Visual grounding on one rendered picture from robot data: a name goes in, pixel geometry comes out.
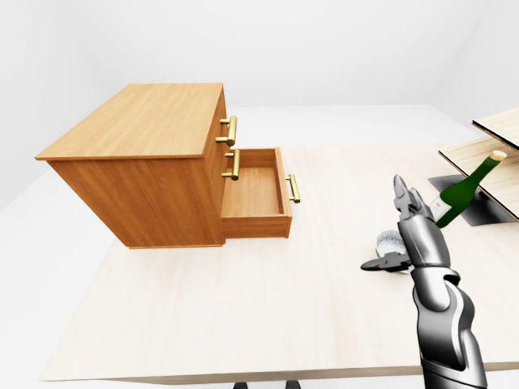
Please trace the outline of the wooden wine rack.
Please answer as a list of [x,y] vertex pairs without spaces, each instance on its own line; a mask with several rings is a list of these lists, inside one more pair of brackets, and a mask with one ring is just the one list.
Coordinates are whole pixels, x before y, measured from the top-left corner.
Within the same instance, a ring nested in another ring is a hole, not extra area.
[[487,196],[513,220],[519,221],[519,107],[474,119],[486,135],[475,141],[442,148],[438,153],[459,173],[448,178],[440,192],[472,174],[494,151],[507,154],[479,183],[478,197]]

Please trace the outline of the grey patterned bowl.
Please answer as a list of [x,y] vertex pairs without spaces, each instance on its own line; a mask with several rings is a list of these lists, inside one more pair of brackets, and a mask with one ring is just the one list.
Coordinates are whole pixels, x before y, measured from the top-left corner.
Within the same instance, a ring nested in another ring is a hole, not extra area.
[[375,252],[378,258],[382,258],[387,253],[392,252],[397,252],[398,254],[407,254],[401,235],[396,230],[385,230],[377,236],[375,242]]

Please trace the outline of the green wine bottle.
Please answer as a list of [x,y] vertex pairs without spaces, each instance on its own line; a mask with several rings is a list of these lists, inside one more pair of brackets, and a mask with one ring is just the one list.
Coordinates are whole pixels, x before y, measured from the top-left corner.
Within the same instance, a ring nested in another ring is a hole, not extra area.
[[487,196],[478,197],[474,208],[471,206],[479,183],[506,157],[505,152],[494,150],[471,175],[441,191],[429,205],[435,224],[444,228],[467,208],[468,216],[464,216],[464,219],[471,226],[513,221]]

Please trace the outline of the closed wooden drawer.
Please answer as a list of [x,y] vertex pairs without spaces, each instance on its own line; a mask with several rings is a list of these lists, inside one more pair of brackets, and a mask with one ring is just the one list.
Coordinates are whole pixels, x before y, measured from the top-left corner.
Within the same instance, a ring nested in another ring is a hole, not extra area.
[[222,196],[225,178],[221,176],[227,170],[227,158],[225,154],[229,147],[225,143],[210,144],[205,152],[205,160],[208,168],[209,181],[212,189],[217,213],[221,212]]
[[218,143],[216,137],[226,137],[227,128],[226,125],[220,123],[221,119],[226,119],[226,107],[225,107],[225,94],[223,85],[220,88],[220,94],[218,96],[217,105],[212,116],[212,122],[208,131],[208,136],[204,145],[204,155],[206,157],[213,156],[215,154],[224,155],[229,151],[229,146],[226,143]]

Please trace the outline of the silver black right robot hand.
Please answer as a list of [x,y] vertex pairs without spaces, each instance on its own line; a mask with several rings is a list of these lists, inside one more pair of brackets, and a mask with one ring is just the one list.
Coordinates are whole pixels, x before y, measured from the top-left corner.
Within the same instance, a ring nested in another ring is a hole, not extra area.
[[388,252],[361,265],[364,271],[413,271],[420,267],[449,267],[450,255],[441,230],[436,226],[430,208],[403,178],[393,179],[394,204],[400,212],[397,223],[406,252]]

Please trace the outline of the wooden cabinet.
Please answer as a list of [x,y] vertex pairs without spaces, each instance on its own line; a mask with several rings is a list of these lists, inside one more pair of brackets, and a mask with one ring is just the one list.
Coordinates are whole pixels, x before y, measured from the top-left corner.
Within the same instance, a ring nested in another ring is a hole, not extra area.
[[221,85],[130,84],[37,159],[124,246],[220,246],[204,145]]

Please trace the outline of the open wooden drawer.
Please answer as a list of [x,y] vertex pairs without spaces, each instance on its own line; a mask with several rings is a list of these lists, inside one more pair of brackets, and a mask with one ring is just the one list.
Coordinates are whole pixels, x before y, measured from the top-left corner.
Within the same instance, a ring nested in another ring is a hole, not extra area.
[[223,194],[225,237],[287,238],[292,222],[290,201],[281,149],[242,149],[239,179],[228,181]]

